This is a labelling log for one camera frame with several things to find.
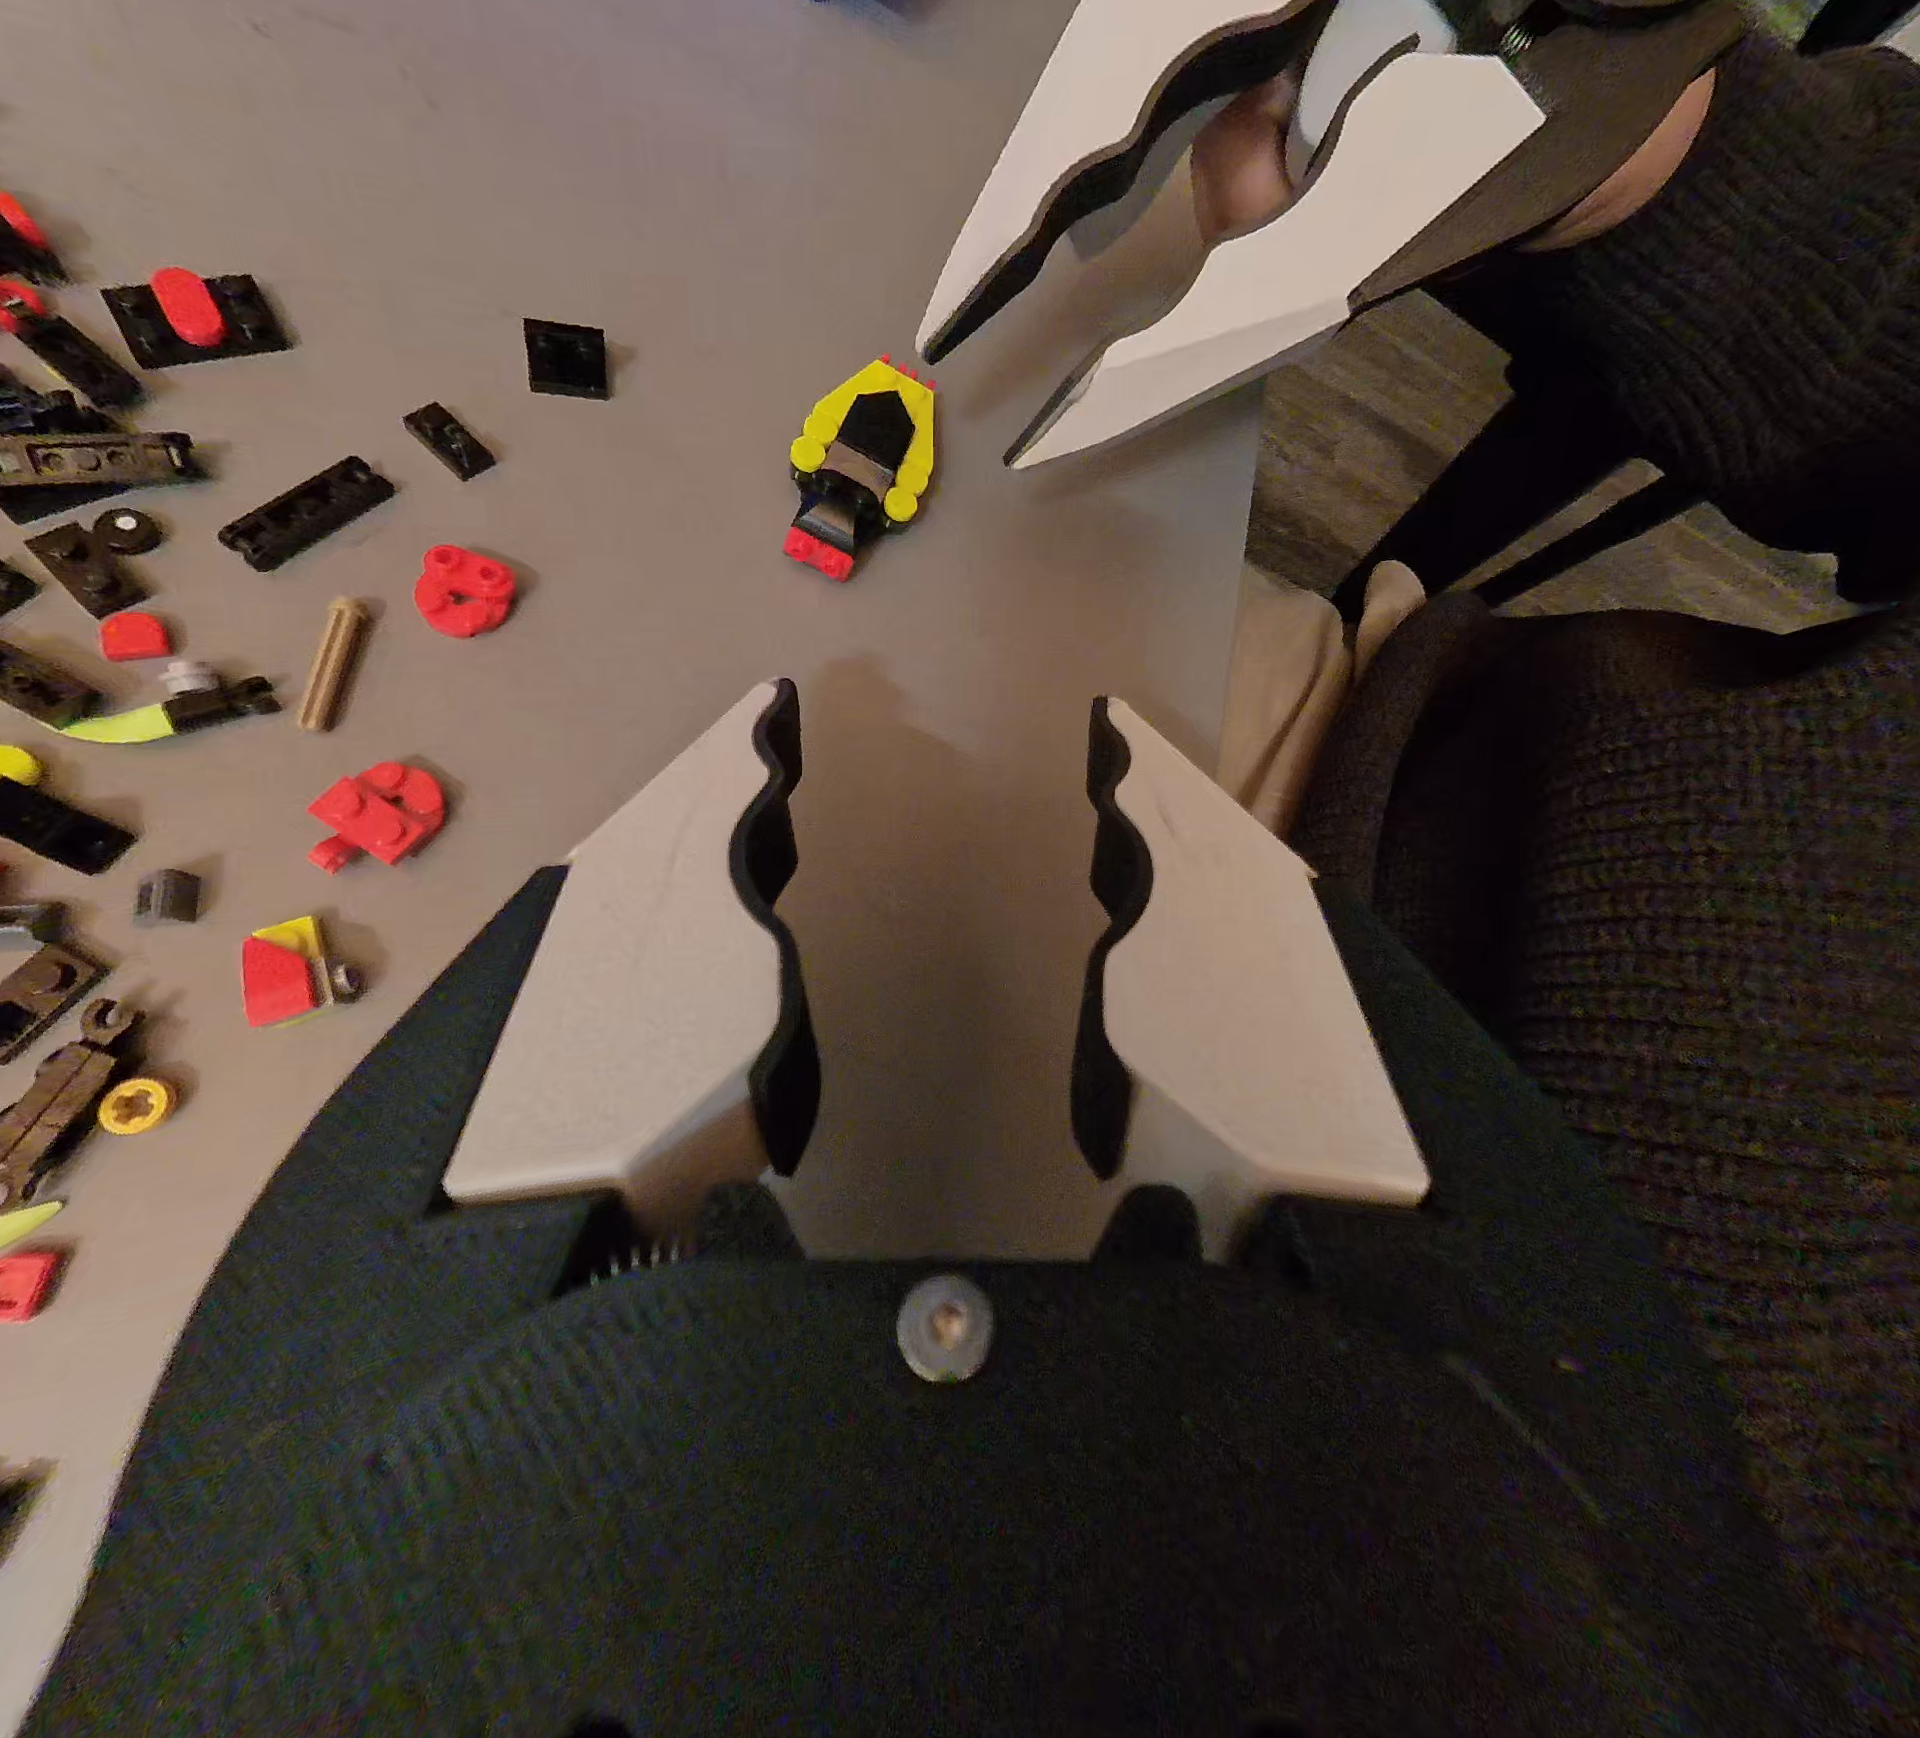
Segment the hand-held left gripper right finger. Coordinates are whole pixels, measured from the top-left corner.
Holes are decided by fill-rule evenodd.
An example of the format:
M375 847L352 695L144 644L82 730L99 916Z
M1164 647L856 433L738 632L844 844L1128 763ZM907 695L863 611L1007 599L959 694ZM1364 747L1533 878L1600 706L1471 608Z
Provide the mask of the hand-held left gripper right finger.
M1093 702L1088 963L1069 1128L1226 1261L1281 1199L1416 1209L1428 1161L1309 864L1118 697Z

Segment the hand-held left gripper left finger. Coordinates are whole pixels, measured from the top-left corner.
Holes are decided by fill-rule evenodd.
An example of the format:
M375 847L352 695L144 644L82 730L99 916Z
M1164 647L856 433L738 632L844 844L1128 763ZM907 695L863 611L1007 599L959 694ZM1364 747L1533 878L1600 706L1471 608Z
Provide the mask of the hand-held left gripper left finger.
M782 916L802 778L802 689L763 680L575 847L445 1199L609 1195L669 1232L802 1171L825 1085Z

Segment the yellow black red lego model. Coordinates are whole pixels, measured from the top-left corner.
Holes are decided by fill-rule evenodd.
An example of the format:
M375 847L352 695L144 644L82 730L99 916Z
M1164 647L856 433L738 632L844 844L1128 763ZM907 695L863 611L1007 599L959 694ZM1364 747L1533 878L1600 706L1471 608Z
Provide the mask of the yellow black red lego model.
M845 585L892 535L918 523L938 470L938 389L873 359L804 418L790 449L797 509L785 558Z

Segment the person's right forearm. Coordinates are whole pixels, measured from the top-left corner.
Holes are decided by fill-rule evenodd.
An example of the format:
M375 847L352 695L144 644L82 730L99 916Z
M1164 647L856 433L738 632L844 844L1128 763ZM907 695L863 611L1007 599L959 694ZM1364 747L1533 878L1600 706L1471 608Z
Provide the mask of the person's right forearm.
M1635 216L1511 251L1436 297L1511 356L1561 449L1683 478L1838 595L1919 571L1919 71L1888 47L1735 45Z

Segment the red lego hinge plate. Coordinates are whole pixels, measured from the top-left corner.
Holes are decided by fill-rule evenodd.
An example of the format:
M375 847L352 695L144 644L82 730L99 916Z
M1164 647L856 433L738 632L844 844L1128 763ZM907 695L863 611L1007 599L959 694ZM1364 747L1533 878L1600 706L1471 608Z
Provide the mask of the red lego hinge plate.
M395 761L337 780L308 808L325 839L308 863L328 876L359 858L395 866L445 830L445 790L423 766Z

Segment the red yellow lego wedge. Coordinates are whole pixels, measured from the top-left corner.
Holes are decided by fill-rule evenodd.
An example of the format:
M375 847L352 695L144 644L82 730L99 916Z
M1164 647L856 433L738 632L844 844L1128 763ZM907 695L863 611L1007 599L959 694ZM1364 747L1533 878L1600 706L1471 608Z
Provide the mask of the red yellow lego wedge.
M254 930L244 939L240 970L244 1020L252 1030L309 1023L340 1006L358 1006L368 990L364 970L337 952L318 914Z

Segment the red round lego part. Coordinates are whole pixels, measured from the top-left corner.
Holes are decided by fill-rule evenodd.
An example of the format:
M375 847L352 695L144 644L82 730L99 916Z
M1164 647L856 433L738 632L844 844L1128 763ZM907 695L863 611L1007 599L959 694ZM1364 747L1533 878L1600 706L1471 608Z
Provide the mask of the red round lego part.
M414 606L432 632L457 642L476 640L516 618L520 580L506 561L456 545L423 554Z

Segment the tan lego axle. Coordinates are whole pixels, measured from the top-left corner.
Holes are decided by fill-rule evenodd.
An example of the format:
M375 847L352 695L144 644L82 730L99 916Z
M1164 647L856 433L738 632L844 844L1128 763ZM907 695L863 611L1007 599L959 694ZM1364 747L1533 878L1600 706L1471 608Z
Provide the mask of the tan lego axle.
M359 654L371 625L364 601L333 601L299 706L302 733L328 733L347 706Z

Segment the long black lego plate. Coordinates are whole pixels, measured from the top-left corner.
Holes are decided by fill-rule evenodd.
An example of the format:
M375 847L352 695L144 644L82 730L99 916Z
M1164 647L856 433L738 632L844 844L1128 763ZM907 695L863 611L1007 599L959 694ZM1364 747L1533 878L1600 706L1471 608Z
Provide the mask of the long black lego plate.
M395 480L359 456L328 466L216 535L227 554L259 575L277 573L395 501Z

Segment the small black lego plate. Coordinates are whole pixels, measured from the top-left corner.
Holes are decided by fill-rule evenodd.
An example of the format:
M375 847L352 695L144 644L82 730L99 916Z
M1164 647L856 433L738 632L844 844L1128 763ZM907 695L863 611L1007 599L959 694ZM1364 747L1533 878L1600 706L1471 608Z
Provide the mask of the small black lego plate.
M494 451L440 402L406 413L402 426L452 478L471 483L499 468Z

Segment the black square lego plate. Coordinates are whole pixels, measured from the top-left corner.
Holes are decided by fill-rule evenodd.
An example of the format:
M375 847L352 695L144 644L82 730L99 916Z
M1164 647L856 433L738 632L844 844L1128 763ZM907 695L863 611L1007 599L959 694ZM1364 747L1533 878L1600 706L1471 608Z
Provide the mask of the black square lego plate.
M613 401L613 357L604 328L526 318L523 345L533 395Z

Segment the pile of loose lego pieces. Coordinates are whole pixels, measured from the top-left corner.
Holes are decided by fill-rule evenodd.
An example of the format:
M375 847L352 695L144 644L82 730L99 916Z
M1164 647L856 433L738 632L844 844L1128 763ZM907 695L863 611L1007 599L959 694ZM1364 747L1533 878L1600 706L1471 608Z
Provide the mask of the pile of loose lego pieces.
M4 399L4 495L20 490L149 487L196 478L190 440L177 435L121 437L44 423L44 399ZM128 559L154 551L158 525L139 509L109 508L92 525L49 528L35 540L44 564L102 625L146 621L147 594L128 575ZM66 666L4 640L4 713L51 733L87 744L151 745L244 716L280 714L277 687L263 676L227 680L208 671L163 702L108 714L104 695ZM132 828L65 801L44 789L34 754L4 744L4 842L78 876L97 878L133 847ZM35 1044L102 978L90 952L44 940L23 966L4 976L4 1063ZM83 1037L47 1061L20 1102L4 1109L4 1320L37 1314L54 1277L47 1252L15 1256L61 1206L34 1195L61 1149L97 1125L109 1094L135 1014L92 1006Z

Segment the person's right hand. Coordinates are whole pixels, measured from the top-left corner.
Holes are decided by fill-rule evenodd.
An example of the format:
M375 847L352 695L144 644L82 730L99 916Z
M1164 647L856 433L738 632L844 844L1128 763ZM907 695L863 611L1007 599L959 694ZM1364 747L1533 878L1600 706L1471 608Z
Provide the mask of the person's right hand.
M1700 142L1716 87L1717 71L1695 80L1616 173L1514 249L1526 254L1573 251L1642 214ZM1295 202L1307 173L1295 166L1300 149L1288 137L1299 95L1299 73L1280 73L1261 90L1240 95L1197 135L1190 151L1190 183L1197 225L1209 244L1264 230Z

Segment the person's beige trouser leg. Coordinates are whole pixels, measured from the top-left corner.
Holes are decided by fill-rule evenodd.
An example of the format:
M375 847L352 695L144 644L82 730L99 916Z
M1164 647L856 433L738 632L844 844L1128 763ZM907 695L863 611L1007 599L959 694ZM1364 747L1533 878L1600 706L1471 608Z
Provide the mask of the person's beige trouser leg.
M1274 837L1288 842L1352 689L1426 602L1423 582L1400 561L1374 568L1355 621L1243 564L1216 780Z

